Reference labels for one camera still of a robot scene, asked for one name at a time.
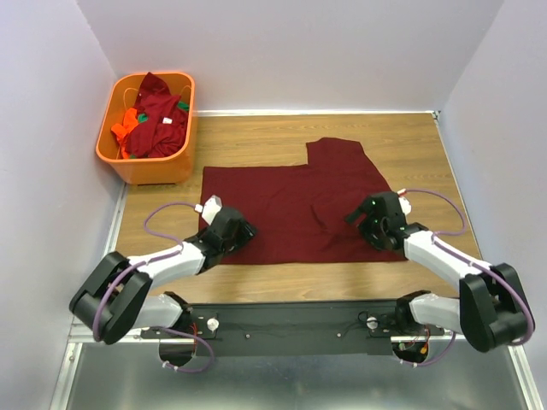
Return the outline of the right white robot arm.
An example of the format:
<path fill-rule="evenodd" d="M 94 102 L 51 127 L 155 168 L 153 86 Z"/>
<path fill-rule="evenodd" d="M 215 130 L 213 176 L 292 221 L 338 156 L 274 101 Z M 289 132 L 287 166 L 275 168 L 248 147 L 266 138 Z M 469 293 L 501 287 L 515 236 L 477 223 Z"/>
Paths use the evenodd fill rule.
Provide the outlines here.
<path fill-rule="evenodd" d="M 477 351 L 527 343 L 536 330 L 518 272 L 466 254 L 442 240 L 443 231 L 409 223 L 409 189 L 367 196 L 344 218 L 373 248 L 392 251 L 435 273 L 456 298 L 419 290 L 399 298 L 392 317 L 405 335 L 432 325 L 463 335 Z"/>

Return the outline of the maroon t shirt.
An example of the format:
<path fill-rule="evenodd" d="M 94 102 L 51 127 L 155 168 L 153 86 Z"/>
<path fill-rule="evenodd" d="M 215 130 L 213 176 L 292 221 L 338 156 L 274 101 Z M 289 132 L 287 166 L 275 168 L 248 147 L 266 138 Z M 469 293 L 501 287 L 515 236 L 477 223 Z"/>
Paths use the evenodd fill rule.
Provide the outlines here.
<path fill-rule="evenodd" d="M 308 161 L 283 167 L 205 167 L 201 199 L 212 195 L 256 229 L 225 265 L 399 262 L 345 222 L 369 195 L 390 186 L 357 141 L 321 138 L 306 145 Z"/>

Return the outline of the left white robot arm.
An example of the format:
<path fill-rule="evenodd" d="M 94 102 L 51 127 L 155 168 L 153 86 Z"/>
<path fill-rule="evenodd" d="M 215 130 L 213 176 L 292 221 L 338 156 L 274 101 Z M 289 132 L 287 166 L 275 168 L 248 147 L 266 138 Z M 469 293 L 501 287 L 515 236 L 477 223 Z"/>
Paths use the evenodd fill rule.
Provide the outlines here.
<path fill-rule="evenodd" d="M 91 330 L 94 341 L 110 345 L 129 331 L 154 326 L 160 326 L 171 337 L 183 336 L 190 324 L 184 303 L 176 296 L 150 296 L 150 291 L 178 278 L 207 272 L 257 234 L 237 209 L 222 205 L 216 196 L 204 204 L 174 205 L 191 208 L 205 227 L 181 240 L 152 231 L 148 217 L 144 229 L 175 245 L 147 255 L 125 257 L 117 251 L 106 254 L 70 301 L 69 311 Z"/>

